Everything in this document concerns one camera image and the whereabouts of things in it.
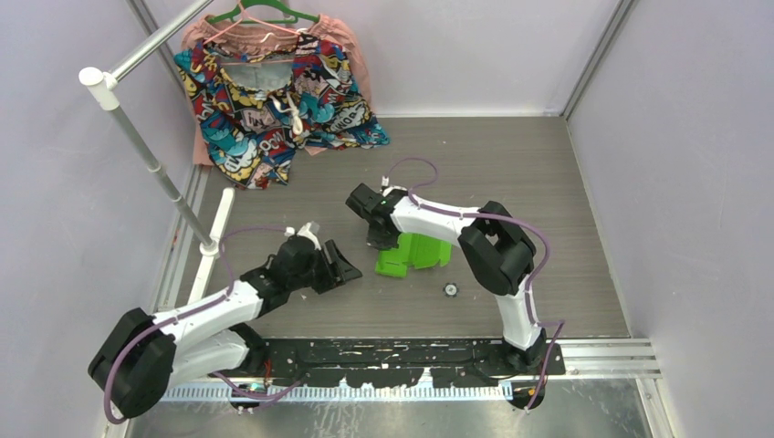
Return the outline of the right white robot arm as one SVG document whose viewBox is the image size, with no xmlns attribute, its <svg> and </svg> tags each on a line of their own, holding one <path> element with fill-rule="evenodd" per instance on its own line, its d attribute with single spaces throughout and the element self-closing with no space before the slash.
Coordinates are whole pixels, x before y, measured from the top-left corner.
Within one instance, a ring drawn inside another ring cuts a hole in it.
<svg viewBox="0 0 774 438">
<path fill-rule="evenodd" d="M 378 250 L 398 246 L 400 235 L 431 237 L 460 248 L 478 284 L 495 296 L 509 368 L 530 374 L 542 362 L 545 329 L 537 322 L 532 281 L 537 248 L 502 204 L 457 207 L 425 200 L 400 187 L 376 192 L 364 183 L 345 204 L 368 224 L 366 242 Z"/>
</svg>

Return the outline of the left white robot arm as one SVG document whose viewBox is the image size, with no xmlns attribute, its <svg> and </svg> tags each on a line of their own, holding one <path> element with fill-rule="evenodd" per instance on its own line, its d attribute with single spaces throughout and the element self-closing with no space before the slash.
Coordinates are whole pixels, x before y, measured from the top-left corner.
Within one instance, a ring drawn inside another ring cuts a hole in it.
<svg viewBox="0 0 774 438">
<path fill-rule="evenodd" d="M 107 419 L 120 424 L 139 417 L 170 388 L 210 374 L 267 372 L 268 345 L 250 321 L 300 289 L 323 294 L 361 276 L 334 241 L 294 232 L 263 265 L 218 293 L 156 314 L 127 311 L 88 367 L 103 391 Z"/>
</svg>

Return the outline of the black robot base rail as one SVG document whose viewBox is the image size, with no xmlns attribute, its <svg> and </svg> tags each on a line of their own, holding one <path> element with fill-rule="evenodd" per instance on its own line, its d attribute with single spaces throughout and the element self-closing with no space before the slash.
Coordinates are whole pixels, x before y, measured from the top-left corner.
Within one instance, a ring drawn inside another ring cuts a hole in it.
<svg viewBox="0 0 774 438">
<path fill-rule="evenodd" d="M 263 339 L 245 365 L 222 373 L 317 388 L 412 388 L 423 376 L 436 389 L 493 387 L 563 374 L 560 346 L 540 342 L 536 357 L 524 360 L 501 338 Z"/>
</svg>

